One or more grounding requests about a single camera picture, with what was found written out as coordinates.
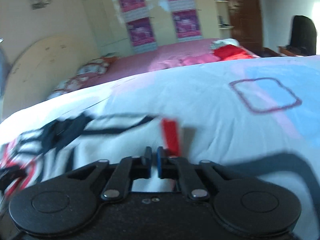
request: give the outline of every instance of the pink cloth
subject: pink cloth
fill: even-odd
[[[220,58],[208,55],[209,46],[215,40],[180,42],[121,58],[108,67],[105,75],[90,78],[82,88],[156,70],[220,61]]]

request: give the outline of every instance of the red object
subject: red object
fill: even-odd
[[[221,61],[254,58],[253,56],[249,55],[245,49],[234,45],[223,46],[214,50],[213,53],[215,56],[221,58]]]
[[[181,156],[177,122],[164,118],[161,121],[161,126],[170,156]]]

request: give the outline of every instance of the pile of clothes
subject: pile of clothes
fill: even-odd
[[[214,41],[210,45],[210,50],[212,54],[219,57],[221,61],[255,58],[253,55],[250,55],[246,49],[241,47],[235,39]]]

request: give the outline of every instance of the mattress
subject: mattress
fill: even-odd
[[[0,124],[0,142],[60,117],[153,114],[177,119],[183,155],[208,159],[294,192],[294,232],[319,237],[320,56],[207,63],[138,74],[21,110]],[[96,159],[113,162],[112,153]],[[146,181],[139,190],[163,188]]]

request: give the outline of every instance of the white bed sheet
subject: white bed sheet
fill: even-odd
[[[252,112],[230,83],[261,77],[279,80],[301,99],[301,104],[272,113]],[[241,82],[237,89],[259,109],[296,101],[288,91],[275,84],[273,80]],[[178,119],[183,131],[183,154],[193,163],[208,159],[223,165],[236,164],[294,151],[294,156],[305,161],[319,183],[319,95],[319,56],[234,60],[179,67],[75,91],[21,110],[0,124],[0,142],[7,143],[21,132],[38,129],[58,117],[75,117],[83,111],[95,116],[159,114]],[[97,160],[102,158],[112,159],[112,153],[97,155]],[[300,163],[293,162],[293,165],[299,169]],[[261,178],[286,187],[298,196],[302,214],[295,233],[302,239],[316,240],[319,237],[316,216],[319,206],[315,207],[313,203],[320,202],[314,199],[320,196],[319,192],[310,193],[306,180],[290,169],[270,171]],[[163,189],[157,183],[158,180],[152,181],[152,187],[142,183],[140,188]]]

